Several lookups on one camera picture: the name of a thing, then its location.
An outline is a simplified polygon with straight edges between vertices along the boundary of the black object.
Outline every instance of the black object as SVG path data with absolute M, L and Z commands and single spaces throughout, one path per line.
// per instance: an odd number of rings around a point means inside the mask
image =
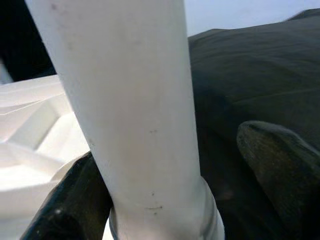
M 239 127 L 237 145 L 296 239 L 320 234 L 320 152 L 291 130 L 263 121 Z
M 22 240 L 101 240 L 112 200 L 94 158 L 77 160 L 45 199 Z

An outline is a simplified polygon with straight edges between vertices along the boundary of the white tube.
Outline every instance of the white tube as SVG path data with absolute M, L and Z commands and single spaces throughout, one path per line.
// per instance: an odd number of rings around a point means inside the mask
M 112 196 L 118 238 L 224 239 L 200 176 L 183 0 L 26 2 Z

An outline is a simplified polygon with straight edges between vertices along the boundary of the pvc pipe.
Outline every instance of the pvc pipe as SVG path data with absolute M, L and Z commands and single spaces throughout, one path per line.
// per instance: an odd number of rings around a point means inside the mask
M 183 0 L 26 2 L 111 194 L 118 239 L 224 239 L 200 176 Z

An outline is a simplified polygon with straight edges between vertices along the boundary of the white styrofoam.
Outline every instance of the white styrofoam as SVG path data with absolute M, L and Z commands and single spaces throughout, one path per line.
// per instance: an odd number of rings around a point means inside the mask
M 0 86 L 0 239 L 17 240 L 89 150 L 58 76 Z
M 0 107 L 18 106 L 64 93 L 57 75 L 0 85 Z

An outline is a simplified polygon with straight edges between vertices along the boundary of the dark fabric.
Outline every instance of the dark fabric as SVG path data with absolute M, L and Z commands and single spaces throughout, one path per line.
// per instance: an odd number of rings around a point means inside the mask
M 260 120 L 294 130 L 320 148 L 320 13 L 190 38 L 198 109 L 235 142 L 239 124 Z
M 320 153 L 291 130 L 247 121 L 237 145 L 296 239 L 320 236 Z
M 320 147 L 319 48 L 318 10 L 189 38 L 201 174 L 227 240 L 294 238 L 239 153 L 236 136 L 241 123 L 262 120 Z
M 50 192 L 22 240 L 101 240 L 112 200 L 91 153 Z

